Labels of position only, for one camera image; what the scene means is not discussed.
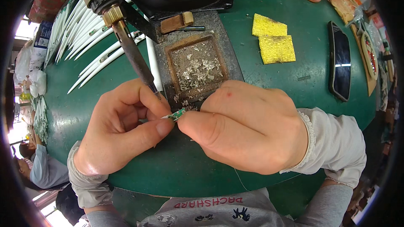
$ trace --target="left hand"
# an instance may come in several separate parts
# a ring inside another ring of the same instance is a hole
[[[74,156],[76,168],[89,176],[118,171],[168,135],[174,122],[160,118],[170,113],[167,100],[159,100],[140,79],[103,94]]]

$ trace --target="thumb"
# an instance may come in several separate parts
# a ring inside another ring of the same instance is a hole
[[[164,139],[174,128],[172,119],[156,119],[139,125],[125,134],[124,142],[128,142],[132,149],[133,157],[154,147]]]

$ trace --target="white plastic bag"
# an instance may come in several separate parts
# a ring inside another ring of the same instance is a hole
[[[23,47],[17,55],[15,65],[15,76],[19,83],[27,79],[29,73],[29,61],[31,60],[30,47]]]
[[[47,92],[47,74],[41,70],[34,70],[29,73],[31,86],[29,90],[31,95],[36,98],[39,95],[44,95]]]
[[[38,87],[39,95],[44,95],[47,92],[47,74],[38,70],[38,81],[35,84]]]
[[[29,91],[31,92],[31,95],[34,98],[38,97],[38,94],[39,94],[38,93],[38,88],[36,87],[36,85],[34,83],[29,86]]]

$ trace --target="wooden block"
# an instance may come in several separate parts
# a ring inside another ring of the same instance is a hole
[[[177,15],[163,20],[160,24],[161,33],[169,33],[181,27],[184,27],[184,20],[182,15]]]
[[[188,26],[194,23],[194,17],[191,12],[183,12],[182,17],[184,19],[184,25]]]
[[[194,17],[191,12],[184,12],[180,15],[163,20],[160,24],[161,33],[169,33],[180,28],[189,26],[194,22]]]

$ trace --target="metal rod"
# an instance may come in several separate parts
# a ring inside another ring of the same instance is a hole
[[[157,90],[153,82],[154,77],[145,60],[143,59],[139,48],[135,45],[135,42],[133,41],[133,38],[129,33],[129,29],[126,26],[125,21],[120,20],[113,23],[112,28],[114,29],[116,38],[121,43],[121,47],[124,49],[129,62],[131,63],[139,78],[145,85],[149,86],[149,88],[159,99],[161,99],[159,91]]]
[[[180,28],[179,31],[205,31],[204,26],[186,26]]]

